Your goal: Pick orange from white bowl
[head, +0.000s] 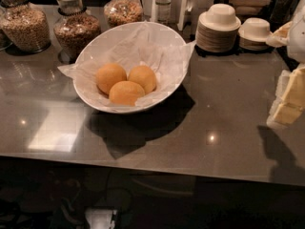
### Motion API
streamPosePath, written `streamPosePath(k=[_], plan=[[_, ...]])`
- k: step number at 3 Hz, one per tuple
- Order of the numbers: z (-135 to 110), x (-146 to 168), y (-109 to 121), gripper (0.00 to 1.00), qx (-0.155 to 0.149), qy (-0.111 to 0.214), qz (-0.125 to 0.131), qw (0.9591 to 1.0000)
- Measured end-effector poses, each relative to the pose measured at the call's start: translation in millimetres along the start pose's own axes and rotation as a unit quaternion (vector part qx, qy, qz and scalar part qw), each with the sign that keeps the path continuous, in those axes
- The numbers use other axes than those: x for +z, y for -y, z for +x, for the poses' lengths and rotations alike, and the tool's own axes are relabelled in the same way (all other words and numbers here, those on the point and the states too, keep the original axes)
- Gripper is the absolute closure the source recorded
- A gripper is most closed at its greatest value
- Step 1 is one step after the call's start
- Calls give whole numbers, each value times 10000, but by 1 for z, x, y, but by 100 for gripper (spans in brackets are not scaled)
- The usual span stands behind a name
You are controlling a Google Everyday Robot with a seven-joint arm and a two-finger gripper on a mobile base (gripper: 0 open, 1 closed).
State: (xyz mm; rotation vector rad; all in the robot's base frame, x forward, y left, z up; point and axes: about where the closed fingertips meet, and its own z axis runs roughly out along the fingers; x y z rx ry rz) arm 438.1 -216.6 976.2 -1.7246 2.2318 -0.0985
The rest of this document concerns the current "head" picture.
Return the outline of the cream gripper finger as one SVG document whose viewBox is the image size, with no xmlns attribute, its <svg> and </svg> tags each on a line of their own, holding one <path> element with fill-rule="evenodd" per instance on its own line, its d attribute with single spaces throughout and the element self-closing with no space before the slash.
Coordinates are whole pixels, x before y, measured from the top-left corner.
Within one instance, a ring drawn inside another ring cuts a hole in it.
<svg viewBox="0 0 305 229">
<path fill-rule="evenodd" d="M 277 29 L 275 32 L 272 32 L 266 39 L 266 44 L 274 47 L 279 48 L 282 46 L 286 46 L 288 42 L 288 32 L 290 27 L 292 26 L 293 22 L 290 21 L 283 26 L 281 26 L 279 29 Z"/>
<path fill-rule="evenodd" d="M 284 70 L 278 78 L 275 100 L 269 111 L 267 125 L 284 128 L 293 124 L 305 110 L 305 67 L 298 66 L 291 73 Z"/>
</svg>

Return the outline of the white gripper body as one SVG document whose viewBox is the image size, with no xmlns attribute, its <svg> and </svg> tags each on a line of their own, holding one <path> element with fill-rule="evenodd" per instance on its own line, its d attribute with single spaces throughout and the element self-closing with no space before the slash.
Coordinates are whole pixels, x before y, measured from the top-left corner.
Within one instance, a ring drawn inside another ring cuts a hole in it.
<svg viewBox="0 0 305 229">
<path fill-rule="evenodd" d="M 305 18 L 299 15 L 289 29 L 288 55 L 299 63 L 305 62 Z"/>
</svg>

